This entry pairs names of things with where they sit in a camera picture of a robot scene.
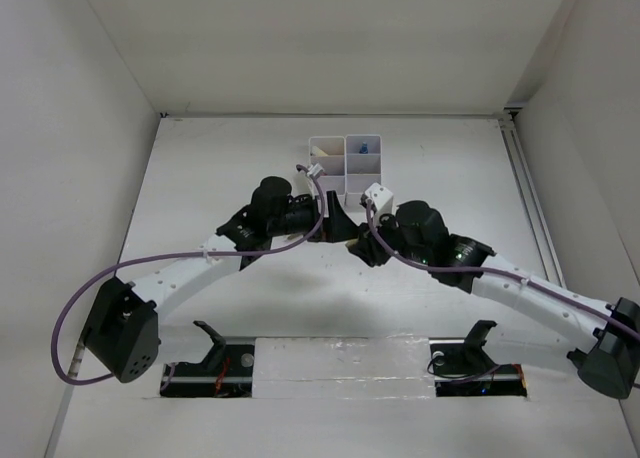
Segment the yellow highlighter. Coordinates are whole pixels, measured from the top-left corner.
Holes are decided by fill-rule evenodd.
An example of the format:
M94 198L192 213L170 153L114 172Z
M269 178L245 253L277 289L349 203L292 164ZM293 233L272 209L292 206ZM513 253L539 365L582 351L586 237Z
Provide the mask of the yellow highlighter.
M310 155L312 157L327 157L329 156L329 153L327 153L326 151L322 150L317 146L312 146L310 149Z

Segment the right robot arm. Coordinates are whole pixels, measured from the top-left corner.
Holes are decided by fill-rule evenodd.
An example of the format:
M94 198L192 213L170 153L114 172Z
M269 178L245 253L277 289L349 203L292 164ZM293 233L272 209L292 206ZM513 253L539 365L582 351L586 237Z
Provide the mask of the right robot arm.
M451 351L429 366L442 380L463 385L502 366L528 364L575 375L592 390L623 400L638 388L639 306L611 304L554 285L504 259L490 246L448 231L423 201L396 210L363 197L366 221L348 250L370 267L390 259L428 274L446 287L493 301L547 329L527 337L494 319L478 320Z

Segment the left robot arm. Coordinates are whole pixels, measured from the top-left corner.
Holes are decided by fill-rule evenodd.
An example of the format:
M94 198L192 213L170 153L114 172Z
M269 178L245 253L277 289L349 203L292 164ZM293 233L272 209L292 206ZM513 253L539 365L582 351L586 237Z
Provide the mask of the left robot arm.
M267 177L250 203L197 251L131 282L117 277L105 281L81 334L84 346L121 383L140 378L157 360L183 363L205 375L219 373L226 360L226 342L210 325L195 321L206 337L193 340L162 328L162 323L205 288L270 254L275 238L289 235L340 243L356 238L358 227L336 192L295 196L287 180Z

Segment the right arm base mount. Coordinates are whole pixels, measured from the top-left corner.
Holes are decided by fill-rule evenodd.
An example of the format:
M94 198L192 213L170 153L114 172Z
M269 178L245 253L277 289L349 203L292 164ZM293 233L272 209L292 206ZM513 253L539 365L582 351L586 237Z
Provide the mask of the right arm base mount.
M463 338L429 339L426 372L434 378L437 398L528 396L521 365L496 364L484 350L496 326L480 320Z

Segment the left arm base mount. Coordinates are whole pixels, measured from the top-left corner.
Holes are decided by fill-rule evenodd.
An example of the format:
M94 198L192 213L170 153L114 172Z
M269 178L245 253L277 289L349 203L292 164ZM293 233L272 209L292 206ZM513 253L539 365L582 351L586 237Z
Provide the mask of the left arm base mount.
M158 356L163 364L159 395L163 398L250 398L256 339L225 338L202 320L190 335L166 339Z

